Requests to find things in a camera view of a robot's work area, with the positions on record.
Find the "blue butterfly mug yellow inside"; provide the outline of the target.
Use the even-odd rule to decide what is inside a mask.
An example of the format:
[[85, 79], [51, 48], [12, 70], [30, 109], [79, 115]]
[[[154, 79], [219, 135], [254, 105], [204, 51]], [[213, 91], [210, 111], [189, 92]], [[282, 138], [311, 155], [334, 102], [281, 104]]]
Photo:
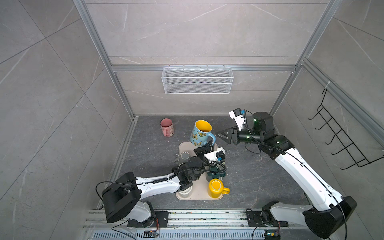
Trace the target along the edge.
[[201, 147], [208, 143], [209, 139], [212, 140], [212, 145], [216, 143], [216, 137], [212, 133], [212, 125], [205, 120], [198, 120], [195, 122], [194, 128], [190, 136], [190, 142], [196, 147]]

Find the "pink mug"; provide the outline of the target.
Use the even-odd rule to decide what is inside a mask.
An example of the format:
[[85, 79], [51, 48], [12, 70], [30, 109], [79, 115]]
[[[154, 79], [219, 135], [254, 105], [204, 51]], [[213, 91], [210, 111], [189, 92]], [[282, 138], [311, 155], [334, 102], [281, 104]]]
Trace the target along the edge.
[[174, 135], [174, 125], [171, 119], [162, 119], [160, 126], [165, 137], [172, 137]]

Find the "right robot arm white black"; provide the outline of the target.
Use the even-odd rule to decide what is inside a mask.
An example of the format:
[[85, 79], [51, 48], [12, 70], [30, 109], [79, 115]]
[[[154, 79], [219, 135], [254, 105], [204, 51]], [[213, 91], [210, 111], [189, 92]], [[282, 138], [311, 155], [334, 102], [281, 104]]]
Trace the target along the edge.
[[219, 131], [216, 136], [228, 144], [256, 144], [261, 152], [267, 154], [280, 165], [307, 196], [309, 205], [288, 205], [272, 201], [262, 208], [261, 219], [264, 224], [291, 222], [310, 229], [322, 239], [329, 238], [347, 220], [357, 207], [351, 197], [344, 197], [332, 188], [304, 160], [294, 144], [285, 136], [275, 132], [274, 119], [267, 112], [252, 115], [253, 127], [248, 126], [247, 111], [239, 108], [229, 113], [236, 126]]

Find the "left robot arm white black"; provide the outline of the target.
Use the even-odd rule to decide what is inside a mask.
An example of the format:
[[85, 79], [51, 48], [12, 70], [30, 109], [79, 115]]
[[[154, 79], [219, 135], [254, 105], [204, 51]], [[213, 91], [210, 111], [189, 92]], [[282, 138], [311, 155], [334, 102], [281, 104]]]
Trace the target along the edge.
[[128, 218], [129, 227], [145, 228], [151, 226], [156, 213], [149, 202], [143, 200], [155, 195], [185, 191], [198, 181], [202, 174], [221, 174], [226, 172], [224, 161], [226, 152], [223, 148], [214, 150], [209, 141], [194, 149], [195, 155], [170, 174], [158, 177], [141, 178], [128, 172], [114, 182], [110, 182], [102, 193], [106, 221], [116, 223]]

